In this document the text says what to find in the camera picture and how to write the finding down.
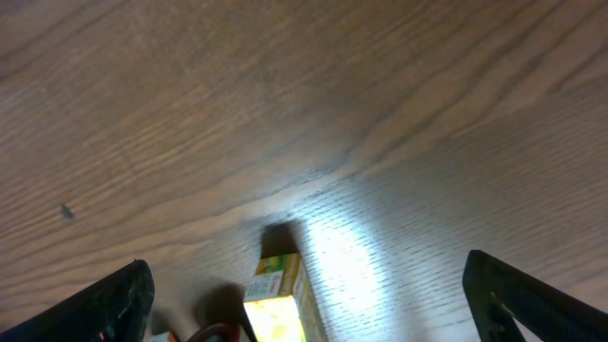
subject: brown wood grain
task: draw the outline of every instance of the brown wood grain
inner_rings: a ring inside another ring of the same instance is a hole
[[[607,15],[0,3],[0,328],[143,258],[187,337],[284,221],[335,341],[475,340],[470,249],[608,311]]]

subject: small dark mark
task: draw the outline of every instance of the small dark mark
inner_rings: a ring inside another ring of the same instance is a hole
[[[61,216],[68,221],[73,221],[75,218],[74,213],[64,203],[61,203]]]

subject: yellow box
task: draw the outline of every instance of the yellow box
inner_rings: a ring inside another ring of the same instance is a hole
[[[258,342],[325,342],[299,253],[263,258],[243,300]]]

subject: cardboard box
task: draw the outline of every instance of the cardboard box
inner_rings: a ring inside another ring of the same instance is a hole
[[[327,341],[299,253],[260,260],[243,302],[258,342]]]

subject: wooden surface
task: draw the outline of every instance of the wooden surface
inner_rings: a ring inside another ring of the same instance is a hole
[[[1,2],[0,330],[143,258],[187,337],[285,221],[334,341],[476,340],[470,249],[608,311],[607,16]]]

